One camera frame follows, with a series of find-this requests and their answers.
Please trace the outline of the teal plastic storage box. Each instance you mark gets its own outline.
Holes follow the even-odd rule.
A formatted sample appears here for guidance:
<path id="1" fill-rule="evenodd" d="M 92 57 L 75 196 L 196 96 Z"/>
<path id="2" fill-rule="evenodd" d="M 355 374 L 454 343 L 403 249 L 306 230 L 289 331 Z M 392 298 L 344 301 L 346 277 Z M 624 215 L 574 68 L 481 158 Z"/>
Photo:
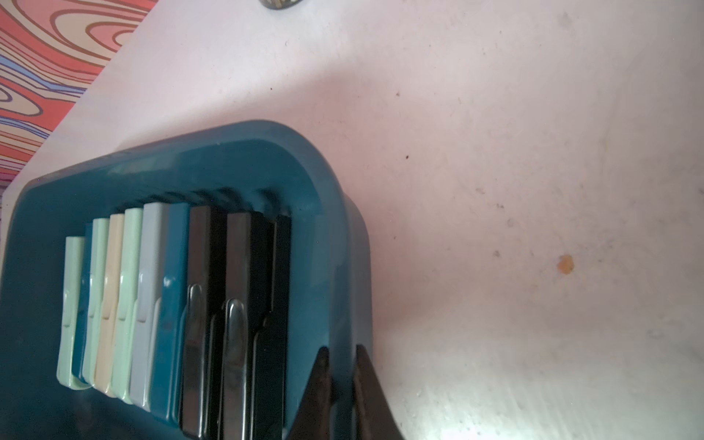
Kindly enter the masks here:
<path id="1" fill-rule="evenodd" d="M 97 218 L 150 203 L 213 206 L 228 217 L 291 220 L 287 438 L 317 352 L 329 349 L 330 438 L 356 434 L 356 346 L 371 353 L 370 242 L 364 220 L 320 152 L 287 126 L 249 121 L 123 150 L 28 183 L 5 242 L 1 280 L 1 436 L 5 439 L 192 439 L 88 385 L 62 386 L 65 240 Z"/>

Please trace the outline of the mint green pliers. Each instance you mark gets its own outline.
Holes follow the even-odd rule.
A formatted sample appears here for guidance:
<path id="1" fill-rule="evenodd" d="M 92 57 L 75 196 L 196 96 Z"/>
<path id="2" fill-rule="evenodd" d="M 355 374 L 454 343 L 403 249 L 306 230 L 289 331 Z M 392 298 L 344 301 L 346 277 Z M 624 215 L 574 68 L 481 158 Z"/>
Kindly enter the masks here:
<path id="1" fill-rule="evenodd" d="M 129 397 L 135 309 L 139 289 L 139 256 L 143 209 L 125 211 L 119 297 L 115 314 L 115 335 L 111 386 L 117 399 L 132 404 Z"/>

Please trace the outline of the beige pliers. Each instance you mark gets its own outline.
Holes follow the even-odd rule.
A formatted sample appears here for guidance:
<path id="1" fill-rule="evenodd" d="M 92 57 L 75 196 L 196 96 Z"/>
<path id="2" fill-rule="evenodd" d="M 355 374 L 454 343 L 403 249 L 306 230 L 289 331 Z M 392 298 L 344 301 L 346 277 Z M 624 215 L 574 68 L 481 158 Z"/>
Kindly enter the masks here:
<path id="1" fill-rule="evenodd" d="M 110 216 L 100 335 L 95 365 L 95 388 L 109 397 L 115 396 L 111 381 L 124 226 L 124 214 Z"/>

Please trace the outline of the grey-blue pliers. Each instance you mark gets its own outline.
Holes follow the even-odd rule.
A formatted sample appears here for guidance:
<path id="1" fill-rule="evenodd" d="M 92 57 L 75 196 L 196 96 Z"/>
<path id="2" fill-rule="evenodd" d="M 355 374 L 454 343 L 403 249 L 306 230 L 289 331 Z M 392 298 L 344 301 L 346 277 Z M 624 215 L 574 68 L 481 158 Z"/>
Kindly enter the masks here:
<path id="1" fill-rule="evenodd" d="M 150 410 L 155 322 L 161 304 L 169 208 L 166 203 L 147 203 L 143 207 L 129 397 L 145 411 Z"/>

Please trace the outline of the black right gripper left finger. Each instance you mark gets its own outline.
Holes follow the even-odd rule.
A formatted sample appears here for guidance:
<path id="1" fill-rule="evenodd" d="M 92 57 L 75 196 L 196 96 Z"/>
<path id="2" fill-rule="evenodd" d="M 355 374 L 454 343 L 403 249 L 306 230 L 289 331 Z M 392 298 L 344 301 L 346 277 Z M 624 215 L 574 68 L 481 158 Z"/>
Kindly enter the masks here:
<path id="1" fill-rule="evenodd" d="M 288 440 L 329 440 L 332 407 L 332 376 L 329 349 L 317 352 L 304 396 L 287 436 Z"/>

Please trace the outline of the light green pliers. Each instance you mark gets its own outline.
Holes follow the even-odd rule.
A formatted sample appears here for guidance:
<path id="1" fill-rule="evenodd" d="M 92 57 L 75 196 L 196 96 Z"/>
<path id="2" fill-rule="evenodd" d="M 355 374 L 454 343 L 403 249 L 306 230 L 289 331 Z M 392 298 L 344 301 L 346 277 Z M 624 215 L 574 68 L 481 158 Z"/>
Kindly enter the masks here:
<path id="1" fill-rule="evenodd" d="M 89 386 L 73 374 L 73 353 L 81 291 L 84 260 L 84 237 L 68 236 L 65 240 L 62 326 L 56 376 L 58 382 L 71 390 L 82 391 Z"/>

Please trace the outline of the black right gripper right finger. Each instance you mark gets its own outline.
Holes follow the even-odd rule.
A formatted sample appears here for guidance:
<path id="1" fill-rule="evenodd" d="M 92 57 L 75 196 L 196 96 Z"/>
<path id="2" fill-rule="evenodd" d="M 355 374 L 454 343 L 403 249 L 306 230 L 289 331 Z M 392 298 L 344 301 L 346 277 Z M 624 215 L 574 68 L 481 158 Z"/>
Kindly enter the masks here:
<path id="1" fill-rule="evenodd" d="M 392 411 L 381 388 L 370 355 L 362 345 L 356 346 L 353 376 L 354 402 L 357 414 L 357 439 L 403 440 Z"/>

